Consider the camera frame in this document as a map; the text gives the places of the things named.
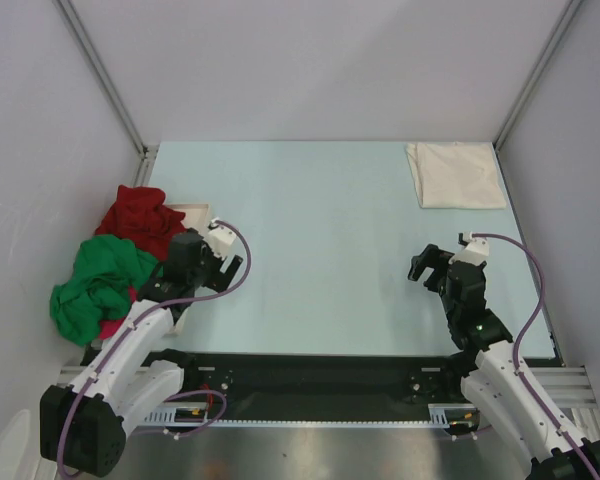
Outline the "green t-shirt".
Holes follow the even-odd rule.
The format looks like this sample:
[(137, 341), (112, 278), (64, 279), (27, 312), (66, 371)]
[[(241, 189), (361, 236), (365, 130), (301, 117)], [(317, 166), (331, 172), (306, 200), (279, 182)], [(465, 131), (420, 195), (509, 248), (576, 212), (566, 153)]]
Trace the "green t-shirt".
[(158, 260), (128, 239), (96, 235), (81, 243), (69, 280), (56, 285), (50, 297), (50, 316), (60, 335), (85, 346), (100, 334), (100, 322), (126, 317), (137, 290)]

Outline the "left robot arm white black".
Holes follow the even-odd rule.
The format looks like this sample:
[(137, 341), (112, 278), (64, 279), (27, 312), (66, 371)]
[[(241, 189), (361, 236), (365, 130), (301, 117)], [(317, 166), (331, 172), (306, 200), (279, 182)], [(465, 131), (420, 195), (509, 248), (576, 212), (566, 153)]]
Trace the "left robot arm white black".
[(215, 397), (220, 410), (188, 430), (198, 433), (218, 421), (228, 407), (225, 393), (201, 388), (191, 355), (165, 350), (138, 370), (157, 340), (199, 301), (199, 288), (218, 299), (237, 290), (248, 277), (252, 257), (227, 257), (242, 233), (214, 219), (205, 233), (189, 229), (175, 235), (168, 257), (140, 288), (121, 327), (91, 363), (64, 386), (51, 385), (39, 408), (40, 454), (55, 462), (63, 479), (83, 473), (103, 477), (119, 462), (126, 442), (162, 403)]

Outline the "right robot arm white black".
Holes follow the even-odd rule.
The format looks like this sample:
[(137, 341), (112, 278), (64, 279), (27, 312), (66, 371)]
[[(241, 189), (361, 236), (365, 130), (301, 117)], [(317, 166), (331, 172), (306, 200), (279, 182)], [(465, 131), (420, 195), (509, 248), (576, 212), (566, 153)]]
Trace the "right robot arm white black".
[(461, 366), (441, 376), (443, 393), (468, 400), (516, 455), (529, 479), (600, 479), (600, 439), (561, 411), (521, 358), (520, 344), (487, 306), (488, 242), (471, 237), (457, 253), (434, 244), (414, 256), (408, 277), (431, 272)]

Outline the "cream plastic tray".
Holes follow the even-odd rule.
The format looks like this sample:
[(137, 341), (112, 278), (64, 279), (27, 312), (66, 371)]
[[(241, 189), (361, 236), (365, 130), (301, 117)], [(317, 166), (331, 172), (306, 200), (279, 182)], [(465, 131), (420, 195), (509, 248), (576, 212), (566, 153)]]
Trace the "cream plastic tray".
[[(195, 229), (201, 236), (208, 232), (208, 225), (211, 221), (211, 206), (209, 204), (169, 204), (172, 210), (185, 214), (182, 225), (186, 229)], [(184, 310), (179, 320), (167, 333), (168, 337), (180, 335), (188, 319), (187, 310)]]

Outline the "dark red t-shirt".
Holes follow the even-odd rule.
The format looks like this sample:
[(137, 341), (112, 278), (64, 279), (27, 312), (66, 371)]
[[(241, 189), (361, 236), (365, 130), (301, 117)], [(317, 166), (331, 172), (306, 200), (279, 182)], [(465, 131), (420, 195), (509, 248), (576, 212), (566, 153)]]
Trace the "dark red t-shirt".
[(131, 240), (138, 249), (164, 261), (171, 239), (186, 231), (185, 214), (166, 206), (165, 200), (166, 194), (158, 188), (120, 185), (94, 234)]

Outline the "folded cream t-shirt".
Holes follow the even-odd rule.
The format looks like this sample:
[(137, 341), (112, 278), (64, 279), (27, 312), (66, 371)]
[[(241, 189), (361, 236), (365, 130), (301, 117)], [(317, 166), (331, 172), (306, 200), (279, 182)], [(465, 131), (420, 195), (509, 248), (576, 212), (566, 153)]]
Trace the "folded cream t-shirt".
[(405, 146), (419, 205), (495, 210), (507, 206), (488, 143), (413, 142)]

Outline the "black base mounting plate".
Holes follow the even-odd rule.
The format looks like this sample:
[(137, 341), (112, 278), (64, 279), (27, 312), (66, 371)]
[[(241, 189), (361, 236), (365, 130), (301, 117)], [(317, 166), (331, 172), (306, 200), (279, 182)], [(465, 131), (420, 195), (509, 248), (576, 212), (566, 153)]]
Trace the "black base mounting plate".
[(184, 388), (224, 394), (225, 421), (393, 422), (426, 420), (434, 404), (463, 404), (446, 357), (373, 357), (151, 352), (183, 362)]

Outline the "pink t-shirt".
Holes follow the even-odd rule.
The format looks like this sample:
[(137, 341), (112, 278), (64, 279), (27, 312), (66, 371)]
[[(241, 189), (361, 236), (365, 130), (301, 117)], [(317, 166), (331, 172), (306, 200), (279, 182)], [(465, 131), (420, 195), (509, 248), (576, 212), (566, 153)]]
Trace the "pink t-shirt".
[(112, 318), (103, 319), (99, 322), (99, 328), (100, 328), (100, 332), (98, 334), (99, 340), (105, 340), (105, 339), (111, 338), (117, 332), (119, 327), (123, 324), (124, 320), (126, 319), (128, 313), (130, 311), (131, 305), (135, 302), (135, 300), (137, 298), (137, 291), (133, 286), (128, 287), (127, 297), (129, 300), (129, 305), (121, 317), (116, 318), (116, 319), (112, 319)]

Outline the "left aluminium frame post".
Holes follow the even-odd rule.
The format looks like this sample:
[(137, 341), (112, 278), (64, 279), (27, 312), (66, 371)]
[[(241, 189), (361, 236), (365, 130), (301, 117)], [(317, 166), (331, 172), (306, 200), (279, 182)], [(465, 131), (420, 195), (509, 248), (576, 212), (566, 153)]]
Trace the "left aluminium frame post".
[(86, 26), (80, 18), (78, 9), (73, 1), (54, 0), (54, 6), (62, 17), (69, 34), (98, 84), (105, 100), (110, 106), (114, 116), (121, 125), (126, 138), (132, 145), (138, 157), (132, 185), (134, 187), (146, 186), (159, 151), (158, 145), (148, 145), (143, 141), (140, 131), (135, 125), (121, 94), (110, 76)]

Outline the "aluminium frame post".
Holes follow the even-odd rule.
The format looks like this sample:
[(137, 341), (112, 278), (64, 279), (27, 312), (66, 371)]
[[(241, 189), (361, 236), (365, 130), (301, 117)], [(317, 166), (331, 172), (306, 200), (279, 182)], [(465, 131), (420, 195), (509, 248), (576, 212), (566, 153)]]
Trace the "aluminium frame post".
[(114, 116), (121, 125), (126, 138), (132, 145), (138, 157), (132, 185), (134, 187), (146, 186), (159, 151), (158, 145), (148, 145), (143, 141), (140, 131), (135, 125), (121, 94), (110, 76), (86, 26), (80, 18), (78, 9), (73, 1), (54, 0), (54, 6), (62, 17), (69, 34), (98, 84), (105, 100), (110, 106)]
[(564, 43), (572, 25), (578, 18), (583, 6), (584, 0), (569, 0), (562, 9), (555, 25), (552, 27), (550, 35), (542, 47), (531, 71), (527, 75), (521, 90), (509, 109), (498, 133), (493, 141), (494, 150), (499, 153), (505, 145), (516, 124), (523, 115), (528, 103), (531, 101), (541, 80), (549, 70), (551, 62)]

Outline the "right aluminium frame post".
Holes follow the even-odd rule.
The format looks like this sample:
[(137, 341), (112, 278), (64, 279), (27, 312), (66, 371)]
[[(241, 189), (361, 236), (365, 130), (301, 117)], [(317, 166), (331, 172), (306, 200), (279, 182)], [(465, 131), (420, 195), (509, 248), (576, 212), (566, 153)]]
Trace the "right aluminium frame post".
[(521, 90), (509, 109), (498, 133), (493, 141), (494, 150), (499, 153), (505, 145), (516, 124), (523, 115), (528, 103), (531, 101), (541, 80), (549, 70), (551, 62), (564, 43), (572, 25), (578, 18), (583, 6), (584, 0), (569, 0), (562, 9), (555, 25), (552, 27), (550, 35), (542, 47), (531, 71), (527, 75)]

